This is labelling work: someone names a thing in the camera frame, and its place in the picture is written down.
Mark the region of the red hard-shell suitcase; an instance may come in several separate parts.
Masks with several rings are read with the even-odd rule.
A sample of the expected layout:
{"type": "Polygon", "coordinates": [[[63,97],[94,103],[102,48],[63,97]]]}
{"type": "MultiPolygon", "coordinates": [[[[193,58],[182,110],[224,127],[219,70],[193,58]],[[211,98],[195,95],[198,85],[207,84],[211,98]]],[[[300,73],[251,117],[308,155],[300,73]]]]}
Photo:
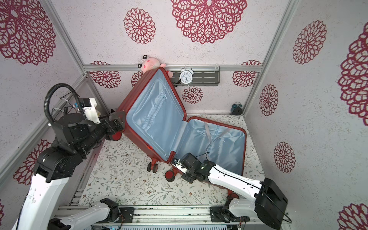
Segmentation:
{"type": "Polygon", "coordinates": [[[126,112],[124,135],[153,162],[172,164],[187,153],[242,176],[246,131],[201,117],[187,118],[163,68],[146,72],[117,111],[126,112]]]}

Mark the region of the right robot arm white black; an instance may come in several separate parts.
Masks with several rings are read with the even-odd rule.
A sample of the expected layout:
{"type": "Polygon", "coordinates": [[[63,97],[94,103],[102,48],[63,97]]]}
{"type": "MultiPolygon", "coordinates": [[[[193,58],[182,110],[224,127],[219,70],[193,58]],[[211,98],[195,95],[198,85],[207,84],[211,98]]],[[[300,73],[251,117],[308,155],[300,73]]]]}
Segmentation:
{"type": "Polygon", "coordinates": [[[189,183],[197,180],[235,193],[227,198],[222,210],[217,214],[224,222],[241,217],[254,217],[274,230],[281,229],[287,216],[288,199],[273,180],[249,179],[209,160],[201,162],[191,153],[187,153],[182,159],[174,159],[172,165],[182,172],[182,178],[189,183]]]}

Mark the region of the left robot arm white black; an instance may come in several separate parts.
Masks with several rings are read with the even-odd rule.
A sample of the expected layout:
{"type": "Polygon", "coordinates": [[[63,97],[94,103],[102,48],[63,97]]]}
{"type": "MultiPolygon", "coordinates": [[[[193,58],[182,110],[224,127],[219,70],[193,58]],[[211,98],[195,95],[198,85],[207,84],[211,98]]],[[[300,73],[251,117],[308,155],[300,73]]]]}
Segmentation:
{"type": "Polygon", "coordinates": [[[121,212],[111,199],[69,217],[53,218],[57,200],[76,167],[103,140],[117,141],[125,128],[122,115],[112,113],[99,117],[92,98],[80,98],[68,84],[58,83],[45,96],[45,116],[55,133],[52,145],[37,158],[33,168],[31,187],[22,204],[15,230],[83,230],[100,221],[116,222],[121,212]],[[78,112],[65,114],[55,120],[50,101],[59,88],[67,88],[73,95],[78,112]]]}

